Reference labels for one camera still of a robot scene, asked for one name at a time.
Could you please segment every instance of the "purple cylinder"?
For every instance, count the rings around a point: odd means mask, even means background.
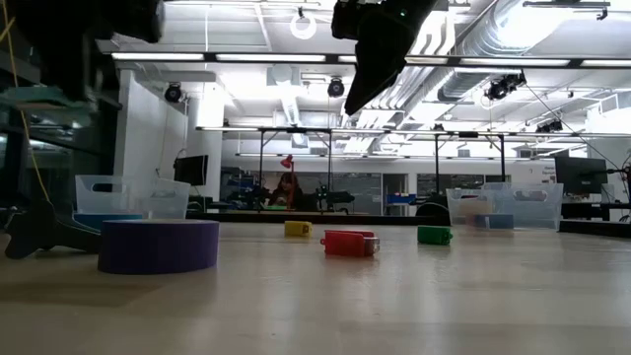
[[[219,222],[106,221],[99,270],[126,275],[187,272],[217,263]]]

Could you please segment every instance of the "woman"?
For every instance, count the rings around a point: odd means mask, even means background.
[[[272,192],[269,206],[288,206],[291,209],[302,209],[305,196],[298,184],[298,178],[291,173],[285,173],[278,181],[278,187]]]

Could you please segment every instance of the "table surface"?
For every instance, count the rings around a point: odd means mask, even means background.
[[[340,229],[330,226],[329,229]],[[324,226],[315,226],[322,236]],[[0,257],[3,354],[631,353],[631,245],[554,232],[367,227],[375,258],[326,257],[282,225],[222,224],[219,264],[99,273],[68,249]],[[0,248],[7,236],[0,236]]]

